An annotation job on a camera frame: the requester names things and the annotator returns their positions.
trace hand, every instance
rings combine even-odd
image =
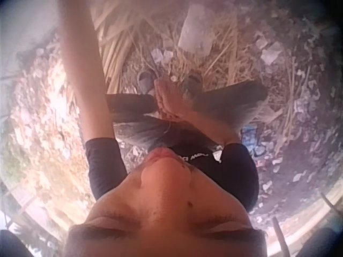
[[[184,99],[177,85],[167,76],[155,80],[155,92],[160,110],[167,114],[183,118],[192,109],[193,102]]]

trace slipper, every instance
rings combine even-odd
[[[141,92],[146,95],[154,88],[156,75],[151,69],[142,70],[137,75],[137,84]]]
[[[190,71],[182,82],[182,91],[192,99],[203,91],[203,78],[199,72]]]

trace mouth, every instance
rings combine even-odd
[[[168,148],[156,148],[154,150],[152,150],[144,159],[144,163],[152,163],[152,162],[156,162],[159,159],[162,158],[173,158],[177,161],[180,161],[180,157],[178,155],[176,155],[172,150],[168,149]]]

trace black sleeve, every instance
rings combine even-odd
[[[117,187],[127,176],[118,142],[114,138],[95,138],[86,142],[90,166],[88,176],[95,199]]]
[[[227,145],[220,159],[221,170],[226,174],[222,188],[251,211],[257,202],[259,183],[256,165],[247,148],[240,143]]]

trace gray pants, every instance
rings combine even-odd
[[[193,109],[228,124],[236,132],[250,123],[266,102],[267,89],[246,81],[197,95]],[[151,150],[191,143],[213,148],[217,144],[190,124],[168,122],[146,114],[157,111],[157,103],[150,95],[107,95],[113,114],[116,138]]]

